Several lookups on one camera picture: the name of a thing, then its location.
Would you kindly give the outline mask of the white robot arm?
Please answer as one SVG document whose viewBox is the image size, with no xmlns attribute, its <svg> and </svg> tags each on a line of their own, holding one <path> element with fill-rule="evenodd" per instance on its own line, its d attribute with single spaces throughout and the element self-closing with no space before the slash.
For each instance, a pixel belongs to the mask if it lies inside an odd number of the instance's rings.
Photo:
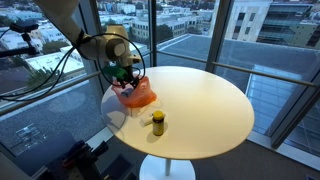
<svg viewBox="0 0 320 180">
<path fill-rule="evenodd" d="M 80 55 L 88 60 L 113 61 L 115 68 L 109 74 L 125 88 L 130 84 L 136 88 L 139 77 L 134 76 L 132 65 L 142 61 L 140 55 L 131 53 L 132 42 L 123 25 L 109 25 L 103 34 L 89 35 L 73 20 L 72 15 L 80 0 L 33 0 L 51 23 L 72 43 Z"/>
</svg>

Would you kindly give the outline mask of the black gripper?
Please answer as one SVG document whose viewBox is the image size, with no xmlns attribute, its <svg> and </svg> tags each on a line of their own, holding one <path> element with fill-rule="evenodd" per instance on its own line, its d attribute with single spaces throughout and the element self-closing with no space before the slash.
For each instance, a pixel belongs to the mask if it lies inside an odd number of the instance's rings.
<svg viewBox="0 0 320 180">
<path fill-rule="evenodd" d="M 133 75 L 134 67 L 132 65 L 126 67 L 116 67 L 116 79 L 120 84 L 123 84 L 125 89 L 128 84 L 132 84 L 133 88 L 136 89 L 140 83 L 140 79 Z"/>
</svg>

